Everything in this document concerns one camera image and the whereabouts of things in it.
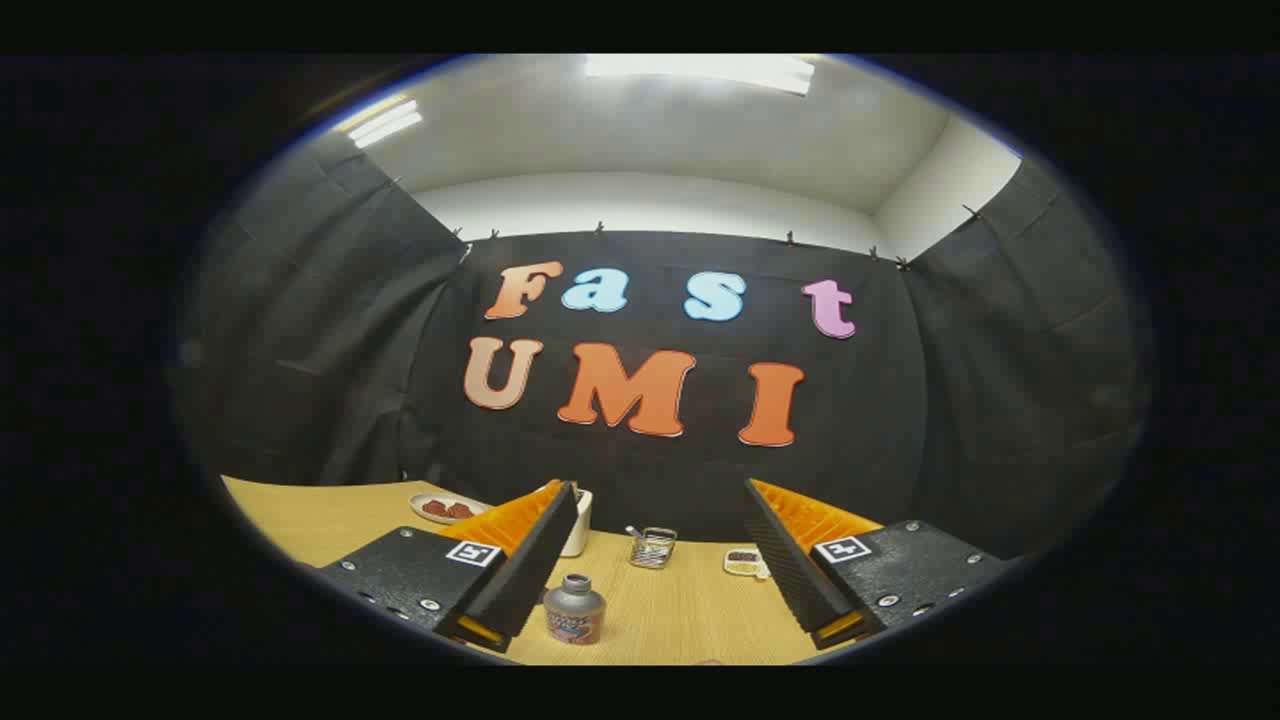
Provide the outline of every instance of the tabletop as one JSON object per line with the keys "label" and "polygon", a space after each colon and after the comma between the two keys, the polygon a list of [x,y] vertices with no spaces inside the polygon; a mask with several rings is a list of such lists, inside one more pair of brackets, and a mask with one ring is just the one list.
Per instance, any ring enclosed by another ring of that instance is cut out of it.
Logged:
{"label": "tabletop", "polygon": [[[425,482],[306,487],[223,480],[273,543],[314,566],[334,562],[393,528],[443,530],[445,525],[410,509],[415,495],[465,497]],[[724,571],[728,550],[754,547],[750,541],[678,541],[667,566],[653,570],[627,561],[630,536],[591,530],[582,555],[561,557],[547,584],[558,587],[572,573],[591,579],[607,602],[600,641],[571,646],[552,638],[538,605],[500,656],[525,665],[786,665],[847,647],[815,650],[772,578]]]}

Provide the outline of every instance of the fluorescent light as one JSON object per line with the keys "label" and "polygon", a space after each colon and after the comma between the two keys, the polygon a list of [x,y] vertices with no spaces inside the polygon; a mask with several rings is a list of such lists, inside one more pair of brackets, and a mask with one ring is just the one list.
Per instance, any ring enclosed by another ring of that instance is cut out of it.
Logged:
{"label": "fluorescent light", "polygon": [[370,132],[369,135],[361,136],[360,138],[353,137],[352,140],[356,141],[356,147],[367,147],[378,142],[379,140],[387,137],[388,135],[392,135],[393,132],[399,132],[420,122],[422,122],[422,115],[413,113],[412,115],[404,115],[397,120],[383,124],[381,127],[379,127],[374,132]]}
{"label": "fluorescent light", "polygon": [[390,108],[392,105],[394,105],[397,102],[403,102],[403,101],[404,101],[404,95],[392,95],[390,97],[379,100],[378,102],[374,102],[372,105],[365,108],[364,110],[356,113],[355,115],[351,115],[346,120],[343,120],[343,122],[338,123],[337,126],[334,126],[333,129],[340,131],[340,132],[347,132],[348,129],[351,129],[351,128],[356,127],[357,124],[367,120],[369,118],[372,118],[374,115],[376,115],[378,113],[385,110],[387,108]]}
{"label": "fluorescent light", "polygon": [[790,55],[591,54],[586,59],[586,76],[703,77],[805,95],[813,79],[813,65]]}
{"label": "fluorescent light", "polygon": [[352,140],[360,140],[361,137],[365,137],[366,135],[370,135],[370,133],[378,131],[379,128],[381,128],[383,126],[388,126],[388,124],[390,124],[390,123],[393,123],[393,122],[396,122],[396,120],[398,120],[398,119],[408,115],[410,113],[412,113],[415,110],[417,110],[417,100],[410,100],[408,102],[406,102],[403,105],[397,105],[396,108],[392,108],[390,110],[387,110],[381,115],[378,115],[376,118],[369,120],[367,123],[360,126],[358,128],[351,131],[347,135]]}

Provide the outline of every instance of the letter s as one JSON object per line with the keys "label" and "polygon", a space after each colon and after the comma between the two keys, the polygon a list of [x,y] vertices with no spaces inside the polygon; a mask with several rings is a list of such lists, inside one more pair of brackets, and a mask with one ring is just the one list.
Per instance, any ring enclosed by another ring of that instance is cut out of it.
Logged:
{"label": "letter s", "polygon": [[695,320],[732,320],[742,311],[746,281],[732,273],[698,273],[689,278],[685,314]]}

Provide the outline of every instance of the white plate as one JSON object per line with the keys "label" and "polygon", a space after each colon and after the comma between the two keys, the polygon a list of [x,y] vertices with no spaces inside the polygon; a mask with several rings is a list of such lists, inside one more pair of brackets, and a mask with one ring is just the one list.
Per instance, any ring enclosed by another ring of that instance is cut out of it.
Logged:
{"label": "white plate", "polygon": [[440,495],[433,492],[415,495],[413,497],[408,498],[408,506],[413,509],[413,512],[416,512],[419,518],[425,518],[433,523],[439,523],[442,525],[452,525],[454,523],[461,523],[463,519],[466,519],[466,518],[460,519],[460,518],[448,518],[442,515],[431,515],[430,512],[425,512],[422,510],[422,506],[426,505],[428,502],[431,502],[433,500],[439,500],[440,502],[443,502],[445,509],[452,507],[454,502],[461,502],[462,505],[466,505],[468,510],[471,510],[472,515],[479,515],[481,512],[488,512],[493,510],[493,506],[485,505],[483,502],[476,502],[474,500],[467,500],[465,497],[457,497],[454,495]]}

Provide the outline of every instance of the letter m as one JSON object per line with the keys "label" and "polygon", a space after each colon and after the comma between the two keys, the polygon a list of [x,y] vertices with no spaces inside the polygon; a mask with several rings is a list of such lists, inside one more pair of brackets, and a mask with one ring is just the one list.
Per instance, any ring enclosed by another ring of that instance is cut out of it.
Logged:
{"label": "letter m", "polygon": [[659,437],[678,437],[685,432],[680,424],[680,392],[685,374],[695,364],[692,355],[659,350],[630,378],[612,345],[582,342],[573,346],[573,355],[579,361],[577,379],[568,405],[559,409],[557,418],[590,425],[596,419],[591,400],[598,398],[604,421],[613,428],[639,402],[639,411],[627,423],[634,432]]}

